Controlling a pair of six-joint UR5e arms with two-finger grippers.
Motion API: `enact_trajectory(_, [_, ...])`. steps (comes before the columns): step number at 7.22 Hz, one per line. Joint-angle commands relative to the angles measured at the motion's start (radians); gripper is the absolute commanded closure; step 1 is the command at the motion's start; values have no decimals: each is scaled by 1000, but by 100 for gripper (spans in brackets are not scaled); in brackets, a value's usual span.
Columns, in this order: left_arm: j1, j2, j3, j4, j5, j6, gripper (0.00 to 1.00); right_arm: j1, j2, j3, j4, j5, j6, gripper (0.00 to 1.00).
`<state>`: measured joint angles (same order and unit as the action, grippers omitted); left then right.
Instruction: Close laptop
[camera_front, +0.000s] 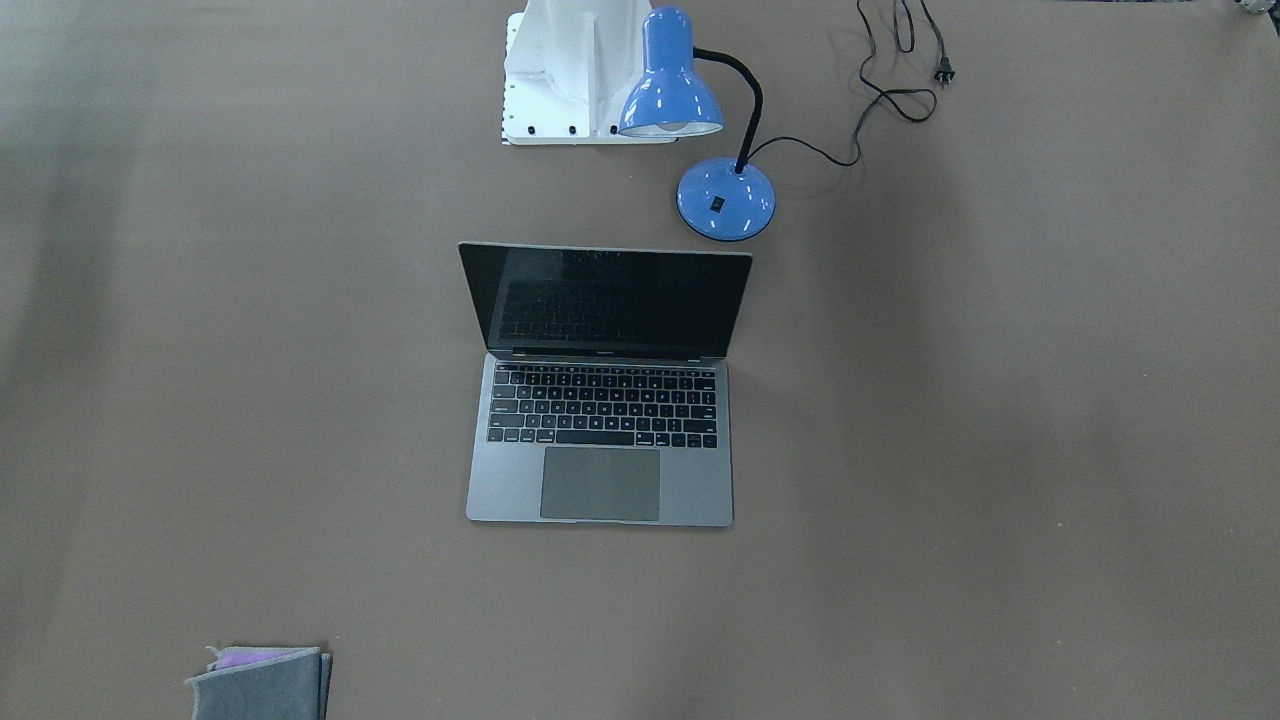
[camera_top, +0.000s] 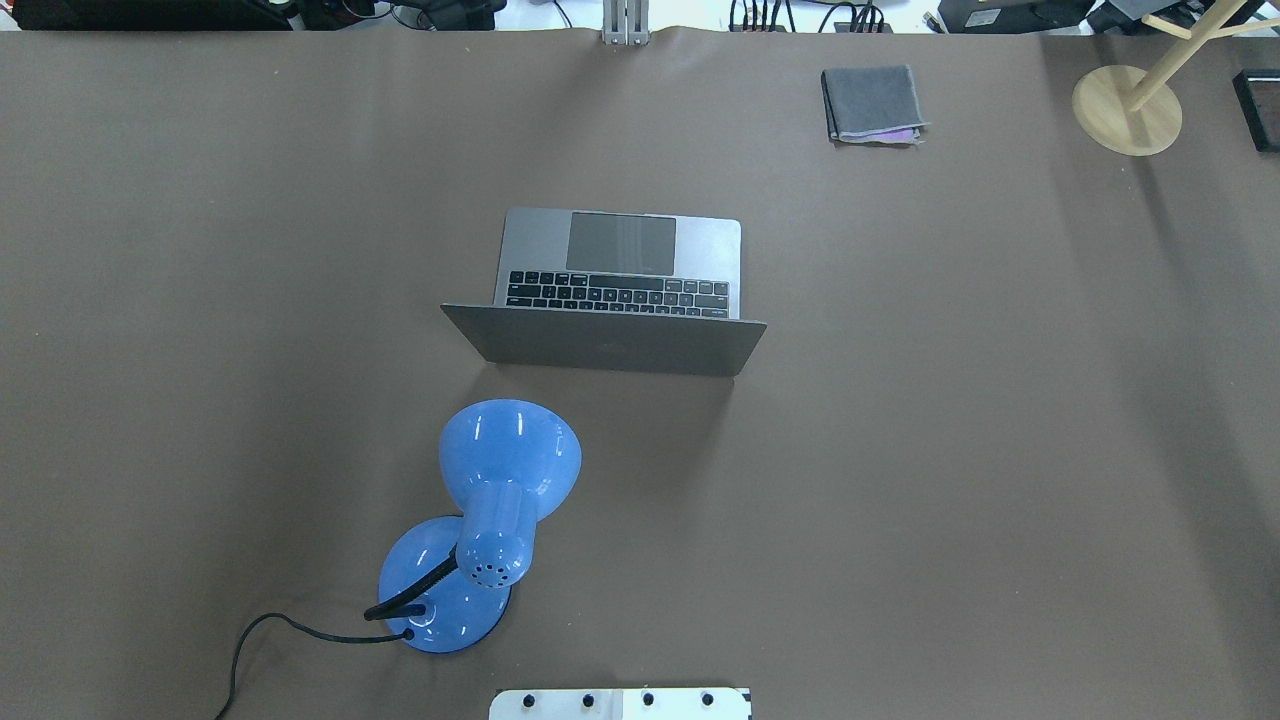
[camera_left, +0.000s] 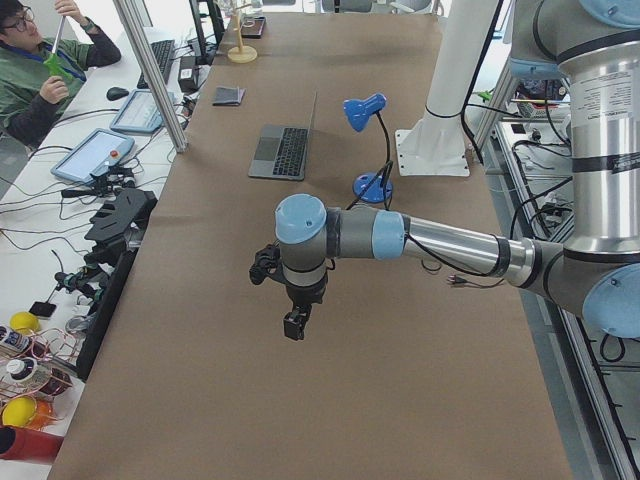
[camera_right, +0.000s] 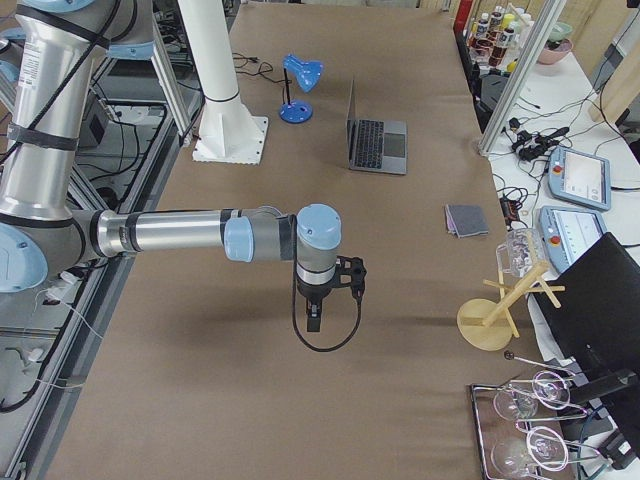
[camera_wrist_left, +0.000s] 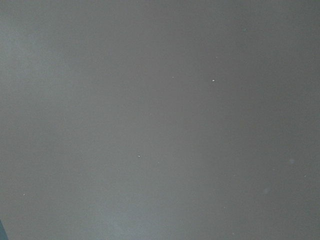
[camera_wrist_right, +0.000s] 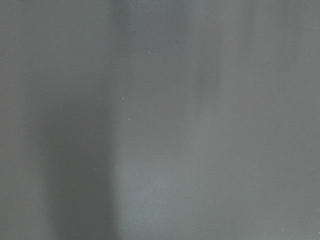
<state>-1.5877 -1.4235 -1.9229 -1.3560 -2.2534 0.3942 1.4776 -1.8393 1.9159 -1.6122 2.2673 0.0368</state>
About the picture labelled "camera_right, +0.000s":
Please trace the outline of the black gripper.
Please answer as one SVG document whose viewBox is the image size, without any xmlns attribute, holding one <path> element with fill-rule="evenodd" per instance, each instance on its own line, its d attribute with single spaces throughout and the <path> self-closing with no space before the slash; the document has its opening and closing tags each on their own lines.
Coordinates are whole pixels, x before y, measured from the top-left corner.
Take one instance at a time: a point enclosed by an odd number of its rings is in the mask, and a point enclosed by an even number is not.
<svg viewBox="0 0 640 480">
<path fill-rule="evenodd" d="M 309 333 L 319 333 L 322 321 L 322 300 L 331 293 L 331 283 L 327 282 L 320 285 L 312 285 L 297 278 L 296 288 L 306 299 L 306 331 Z"/>
</svg>

